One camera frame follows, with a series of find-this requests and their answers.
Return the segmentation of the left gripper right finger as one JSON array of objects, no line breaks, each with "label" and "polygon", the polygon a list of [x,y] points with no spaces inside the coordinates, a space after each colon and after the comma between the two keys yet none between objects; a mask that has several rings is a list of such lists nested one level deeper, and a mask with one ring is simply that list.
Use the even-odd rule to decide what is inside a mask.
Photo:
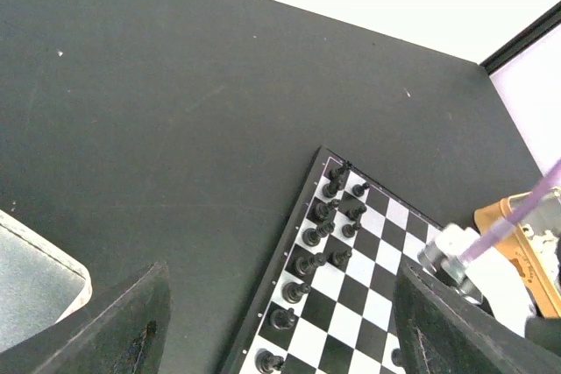
[{"label": "left gripper right finger", "polygon": [[398,270],[394,319],[407,373],[560,372],[558,318],[528,318],[522,337],[419,265]]}]

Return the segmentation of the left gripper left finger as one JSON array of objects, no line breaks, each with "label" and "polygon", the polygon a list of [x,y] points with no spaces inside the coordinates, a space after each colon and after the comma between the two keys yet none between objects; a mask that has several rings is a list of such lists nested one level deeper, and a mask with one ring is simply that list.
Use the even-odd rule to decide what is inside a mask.
[{"label": "left gripper left finger", "polygon": [[165,262],[1,353],[2,373],[157,373],[171,318]]}]

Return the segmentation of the black pawn chess piece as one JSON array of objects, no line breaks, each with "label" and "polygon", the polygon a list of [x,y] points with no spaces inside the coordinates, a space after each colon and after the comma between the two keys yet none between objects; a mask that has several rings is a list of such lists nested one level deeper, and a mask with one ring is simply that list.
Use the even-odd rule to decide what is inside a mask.
[{"label": "black pawn chess piece", "polygon": [[403,366],[401,350],[399,348],[395,348],[391,351],[391,362],[395,367],[401,368]]},{"label": "black pawn chess piece", "polygon": [[368,182],[355,184],[352,187],[352,194],[357,198],[363,197],[365,193],[369,190],[369,188],[370,188],[370,184]]},{"label": "black pawn chess piece", "polygon": [[360,222],[347,223],[342,227],[341,232],[345,238],[353,238],[357,235],[361,227],[362,225]]},{"label": "black pawn chess piece", "polygon": [[359,221],[361,216],[367,211],[367,207],[365,204],[360,204],[355,208],[350,208],[346,211],[345,215],[351,221]]},{"label": "black pawn chess piece", "polygon": [[352,252],[345,251],[333,251],[329,256],[329,262],[335,267],[347,266],[349,260],[352,257]]}]

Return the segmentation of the black rook chess piece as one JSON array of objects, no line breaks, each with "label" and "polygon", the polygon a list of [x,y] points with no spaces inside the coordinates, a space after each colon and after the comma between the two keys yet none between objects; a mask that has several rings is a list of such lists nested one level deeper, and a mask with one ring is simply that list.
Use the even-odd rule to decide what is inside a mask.
[{"label": "black rook chess piece", "polygon": [[330,182],[323,186],[323,195],[327,198],[334,198],[337,192],[344,188],[344,176],[350,171],[352,164],[343,163],[339,168],[330,171]]}]

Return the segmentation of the black knight chess piece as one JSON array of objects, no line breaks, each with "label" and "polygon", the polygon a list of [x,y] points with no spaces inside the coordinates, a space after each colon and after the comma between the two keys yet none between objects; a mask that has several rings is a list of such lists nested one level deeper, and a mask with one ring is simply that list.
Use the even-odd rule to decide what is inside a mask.
[{"label": "black knight chess piece", "polygon": [[255,368],[259,373],[272,374],[282,372],[286,359],[268,349],[260,349],[255,357]]}]

